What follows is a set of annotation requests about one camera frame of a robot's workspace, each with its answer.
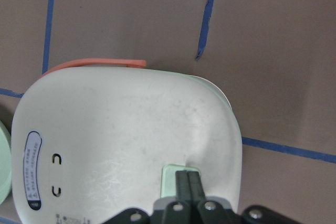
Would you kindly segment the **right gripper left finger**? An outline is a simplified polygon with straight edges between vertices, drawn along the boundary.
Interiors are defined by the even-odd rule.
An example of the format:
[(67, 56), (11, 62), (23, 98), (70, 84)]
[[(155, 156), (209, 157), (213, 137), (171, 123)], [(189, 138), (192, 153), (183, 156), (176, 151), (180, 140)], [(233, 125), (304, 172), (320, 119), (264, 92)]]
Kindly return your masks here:
[(188, 172), (180, 170), (175, 172), (176, 198), (178, 200), (190, 201), (191, 191)]

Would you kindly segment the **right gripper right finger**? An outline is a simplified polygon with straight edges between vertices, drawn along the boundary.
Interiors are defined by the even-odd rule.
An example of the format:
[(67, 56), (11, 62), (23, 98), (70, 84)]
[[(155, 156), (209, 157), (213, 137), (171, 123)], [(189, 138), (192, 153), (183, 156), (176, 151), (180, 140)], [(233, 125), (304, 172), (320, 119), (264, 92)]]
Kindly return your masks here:
[(204, 200), (205, 193), (199, 172), (187, 172), (192, 200)]

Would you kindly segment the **green plate near right arm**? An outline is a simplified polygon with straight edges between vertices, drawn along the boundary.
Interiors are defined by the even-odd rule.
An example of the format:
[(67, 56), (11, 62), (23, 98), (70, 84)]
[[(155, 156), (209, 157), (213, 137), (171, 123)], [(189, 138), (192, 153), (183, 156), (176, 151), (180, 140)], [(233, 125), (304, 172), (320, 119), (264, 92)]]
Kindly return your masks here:
[(3, 122), (1, 122), (1, 204), (8, 197), (12, 188), (12, 156), (10, 141), (10, 133)]

